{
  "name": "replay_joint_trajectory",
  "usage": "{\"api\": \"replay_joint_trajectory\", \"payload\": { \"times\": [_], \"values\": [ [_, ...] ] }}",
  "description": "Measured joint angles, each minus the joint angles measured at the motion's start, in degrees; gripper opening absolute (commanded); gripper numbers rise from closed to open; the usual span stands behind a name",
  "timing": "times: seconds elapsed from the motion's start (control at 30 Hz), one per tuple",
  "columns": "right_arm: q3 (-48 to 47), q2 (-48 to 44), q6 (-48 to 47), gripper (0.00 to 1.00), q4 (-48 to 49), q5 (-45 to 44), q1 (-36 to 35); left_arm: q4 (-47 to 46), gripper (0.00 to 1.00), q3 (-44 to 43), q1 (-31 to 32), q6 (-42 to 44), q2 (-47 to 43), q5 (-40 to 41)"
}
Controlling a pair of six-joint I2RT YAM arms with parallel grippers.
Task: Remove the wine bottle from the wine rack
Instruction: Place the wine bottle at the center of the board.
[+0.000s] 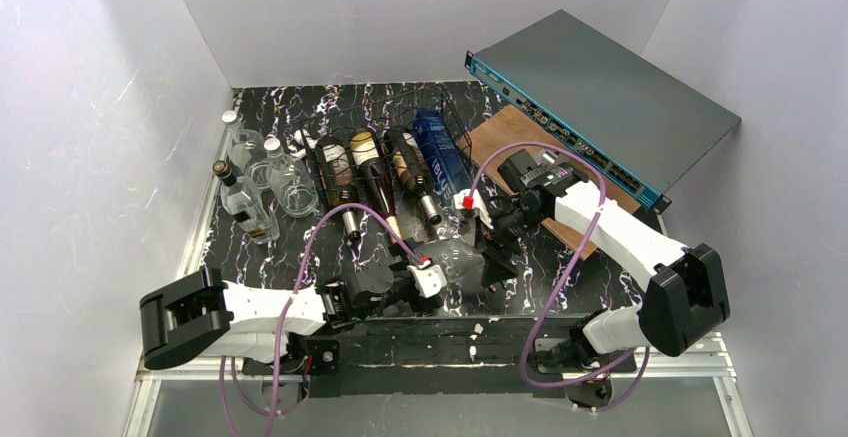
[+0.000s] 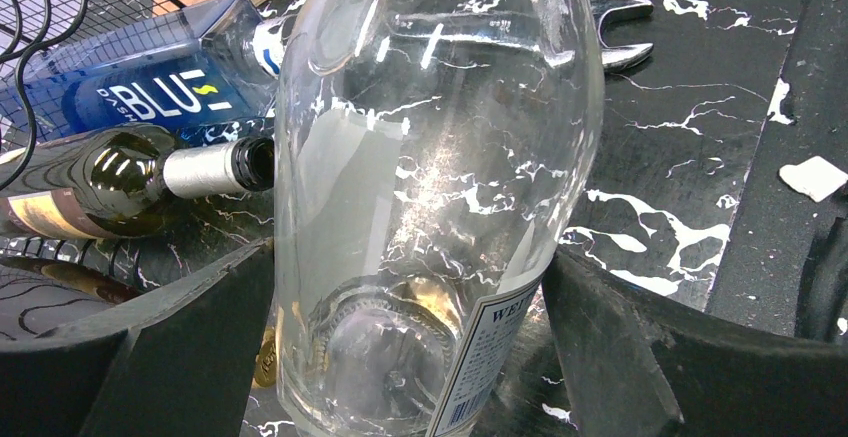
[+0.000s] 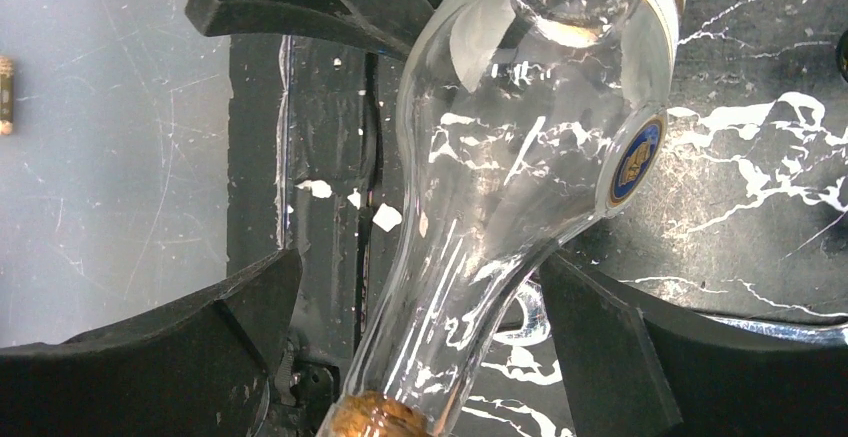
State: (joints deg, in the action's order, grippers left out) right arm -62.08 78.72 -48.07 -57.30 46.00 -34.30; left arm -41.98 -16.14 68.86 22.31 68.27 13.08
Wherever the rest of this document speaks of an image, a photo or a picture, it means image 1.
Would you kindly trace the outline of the clear bottle brown neck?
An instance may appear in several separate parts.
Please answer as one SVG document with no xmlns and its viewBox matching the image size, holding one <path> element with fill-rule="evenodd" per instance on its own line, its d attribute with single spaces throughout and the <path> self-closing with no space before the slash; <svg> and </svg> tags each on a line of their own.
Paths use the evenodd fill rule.
<svg viewBox="0 0 848 437">
<path fill-rule="evenodd" d="M 482 288 L 485 259 L 481 251 L 461 239 L 435 240 L 419 245 L 415 252 L 429 257 L 444 272 L 449 284 L 464 291 Z"/>
</svg>

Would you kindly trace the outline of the clear bottle gold label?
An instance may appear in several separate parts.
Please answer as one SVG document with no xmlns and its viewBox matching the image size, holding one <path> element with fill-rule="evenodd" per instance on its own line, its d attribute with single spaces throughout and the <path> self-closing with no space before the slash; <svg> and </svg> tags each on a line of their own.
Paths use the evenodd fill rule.
<svg viewBox="0 0 848 437">
<path fill-rule="evenodd" d="M 229 160 L 215 161 L 212 172 L 221 183 L 222 207 L 244 233 L 256 244 L 276 241 L 280 236 L 278 221 L 253 180 L 242 175 Z"/>
</svg>

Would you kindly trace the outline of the clear bottle dark label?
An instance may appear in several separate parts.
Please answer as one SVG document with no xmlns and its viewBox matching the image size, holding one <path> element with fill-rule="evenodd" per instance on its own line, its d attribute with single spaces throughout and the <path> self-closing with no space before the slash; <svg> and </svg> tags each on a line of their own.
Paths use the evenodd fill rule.
<svg viewBox="0 0 848 437">
<path fill-rule="evenodd" d="M 276 137 L 266 139 L 263 147 L 269 162 L 266 180 L 283 211 L 295 218 L 313 213 L 319 197 L 305 165 L 286 154 Z"/>
</svg>

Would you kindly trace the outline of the dark wine bottle silver cap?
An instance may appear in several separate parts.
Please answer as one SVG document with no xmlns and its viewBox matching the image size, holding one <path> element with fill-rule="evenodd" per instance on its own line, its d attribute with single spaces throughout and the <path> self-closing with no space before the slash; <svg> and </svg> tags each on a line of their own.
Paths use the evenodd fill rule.
<svg viewBox="0 0 848 437">
<path fill-rule="evenodd" d="M 342 141 L 324 136 L 316 142 L 316 155 L 324 193 L 330 209 L 343 204 L 359 203 L 352 166 Z"/>
</svg>

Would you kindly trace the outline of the dark wine bottle gold cap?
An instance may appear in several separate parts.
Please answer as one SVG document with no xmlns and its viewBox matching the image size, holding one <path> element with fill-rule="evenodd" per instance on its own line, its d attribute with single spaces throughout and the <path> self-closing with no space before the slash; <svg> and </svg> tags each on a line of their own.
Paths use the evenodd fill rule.
<svg viewBox="0 0 848 437">
<path fill-rule="evenodd" d="M 367 130 L 357 132 L 350 139 L 350 148 L 370 206 L 396 234 L 397 238 L 392 237 L 392 241 L 402 240 L 388 162 L 378 148 L 374 134 Z"/>
</svg>

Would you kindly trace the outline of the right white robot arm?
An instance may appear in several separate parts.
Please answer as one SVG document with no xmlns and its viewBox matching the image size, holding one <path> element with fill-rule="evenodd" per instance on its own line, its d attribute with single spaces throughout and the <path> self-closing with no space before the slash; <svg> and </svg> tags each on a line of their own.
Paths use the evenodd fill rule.
<svg viewBox="0 0 848 437">
<path fill-rule="evenodd" d="M 731 315 L 723 266 L 710 246 L 688 247 L 639 221 L 568 161 L 535 159 L 521 145 L 498 172 L 513 195 L 490 212 L 475 187 L 453 198 L 485 226 L 485 239 L 513 251 L 517 232 L 546 219 L 580 232 L 617 262 L 642 293 L 640 303 L 601 310 L 576 324 L 559 355 L 590 362 L 648 346 L 676 357 Z"/>
</svg>

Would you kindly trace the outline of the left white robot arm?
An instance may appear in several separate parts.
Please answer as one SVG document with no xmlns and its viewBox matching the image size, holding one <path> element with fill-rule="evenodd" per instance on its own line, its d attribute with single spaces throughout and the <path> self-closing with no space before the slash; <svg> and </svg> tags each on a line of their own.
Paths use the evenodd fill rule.
<svg viewBox="0 0 848 437">
<path fill-rule="evenodd" d="M 200 356 L 242 357 L 271 364 L 289 337 L 337 334 L 357 315 L 341 283 L 291 290 L 260 289 L 200 270 L 139 302 L 142 361 L 148 370 L 182 366 Z"/>
</svg>

